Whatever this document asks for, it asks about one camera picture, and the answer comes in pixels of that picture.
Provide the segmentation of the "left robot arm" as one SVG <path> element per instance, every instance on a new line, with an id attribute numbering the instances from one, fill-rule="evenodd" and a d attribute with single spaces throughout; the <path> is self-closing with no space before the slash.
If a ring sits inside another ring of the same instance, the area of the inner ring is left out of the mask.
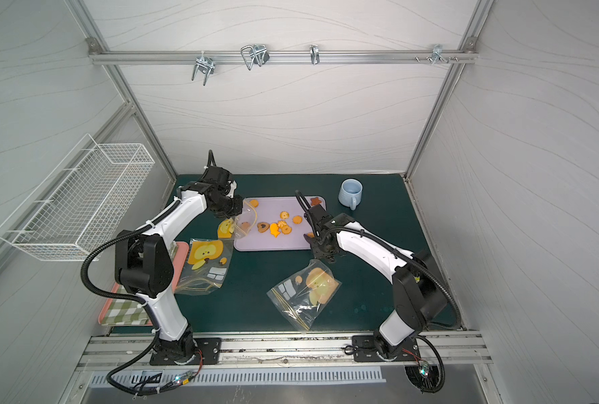
<path id="1" fill-rule="evenodd" d="M 90 292 L 107 299 L 137 303 L 146 311 L 153 326 L 153 340 L 148 347 L 136 358 L 107 373 L 107 383 L 112 387 L 132 397 L 149 397 L 174 391 L 198 376 L 197 372 L 187 372 L 164 385 L 156 385 L 155 377 L 151 376 L 133 386 L 114 378 L 151 352 L 183 364 L 203 358 L 194 340 L 193 329 L 183 316 L 172 290 L 174 265 L 170 250 L 176 236 L 206 210 L 221 219 L 240 215 L 243 198 L 237 195 L 236 189 L 237 182 L 232 173 L 218 166 L 214 154 L 209 152 L 201 176 L 178 187 L 165 210 L 136 230 L 119 232 L 84 259 L 80 277 Z M 122 293 L 95 286 L 89 276 L 94 259 L 109 248 L 114 249 L 114 278 L 124 287 Z"/>

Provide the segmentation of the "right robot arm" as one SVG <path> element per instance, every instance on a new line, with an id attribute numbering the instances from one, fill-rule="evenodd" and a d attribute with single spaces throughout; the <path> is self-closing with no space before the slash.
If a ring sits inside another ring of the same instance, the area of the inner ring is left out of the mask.
<path id="1" fill-rule="evenodd" d="M 369 232 L 350 215 L 333 216 L 322 205 L 311 205 L 299 190 L 295 198 L 311 226 L 313 235 L 305 239 L 316 259 L 333 263 L 338 255 L 353 254 L 389 281 L 394 309 L 372 340 L 379 360 L 397 359 L 404 343 L 415 343 L 430 326 L 460 328 L 461 310 L 452 293 L 421 258 Z"/>

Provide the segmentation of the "clear resealable bag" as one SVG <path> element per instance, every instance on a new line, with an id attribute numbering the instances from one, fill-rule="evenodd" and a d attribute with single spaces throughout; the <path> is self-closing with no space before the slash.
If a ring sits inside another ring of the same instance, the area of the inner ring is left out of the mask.
<path id="1" fill-rule="evenodd" d="M 246 237 L 257 224 L 257 211 L 250 200 L 243 202 L 242 213 L 223 220 L 217 229 L 218 239 L 240 239 Z"/>

